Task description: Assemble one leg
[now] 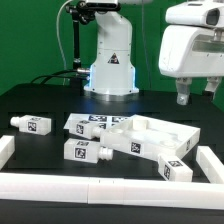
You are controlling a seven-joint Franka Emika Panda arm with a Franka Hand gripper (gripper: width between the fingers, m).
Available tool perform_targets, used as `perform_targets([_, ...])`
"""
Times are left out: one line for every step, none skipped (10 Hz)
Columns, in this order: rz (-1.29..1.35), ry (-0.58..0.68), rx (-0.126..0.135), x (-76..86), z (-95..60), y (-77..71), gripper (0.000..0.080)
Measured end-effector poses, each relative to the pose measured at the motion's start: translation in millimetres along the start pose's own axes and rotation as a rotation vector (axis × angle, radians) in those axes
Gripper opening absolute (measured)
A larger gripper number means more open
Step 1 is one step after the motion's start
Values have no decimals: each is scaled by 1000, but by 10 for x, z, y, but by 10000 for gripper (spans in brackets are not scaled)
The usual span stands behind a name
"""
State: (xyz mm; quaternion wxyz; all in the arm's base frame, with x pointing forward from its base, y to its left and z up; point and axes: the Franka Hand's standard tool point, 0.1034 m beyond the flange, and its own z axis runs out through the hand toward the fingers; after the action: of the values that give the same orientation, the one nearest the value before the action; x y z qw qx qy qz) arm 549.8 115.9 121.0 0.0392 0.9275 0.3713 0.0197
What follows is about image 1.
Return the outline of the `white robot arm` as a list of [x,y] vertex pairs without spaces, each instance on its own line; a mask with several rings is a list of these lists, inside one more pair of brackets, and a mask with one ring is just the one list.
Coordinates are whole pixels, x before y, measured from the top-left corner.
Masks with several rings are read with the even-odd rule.
[[[98,24],[97,57],[90,67],[87,94],[104,100],[136,95],[131,64],[132,25],[117,13],[121,4],[140,0],[85,0]],[[187,0],[167,9],[159,70],[176,79],[177,103],[186,105],[193,78],[205,77],[213,95],[224,78],[224,0]]]

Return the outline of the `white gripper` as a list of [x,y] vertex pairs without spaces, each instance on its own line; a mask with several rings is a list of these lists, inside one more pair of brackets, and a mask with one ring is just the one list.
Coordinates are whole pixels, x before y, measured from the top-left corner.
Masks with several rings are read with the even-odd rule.
[[177,78],[179,105],[188,104],[190,78],[208,77],[205,91],[215,94],[224,76],[224,35],[215,40],[214,31],[210,29],[168,26],[162,38],[159,70],[162,75]]

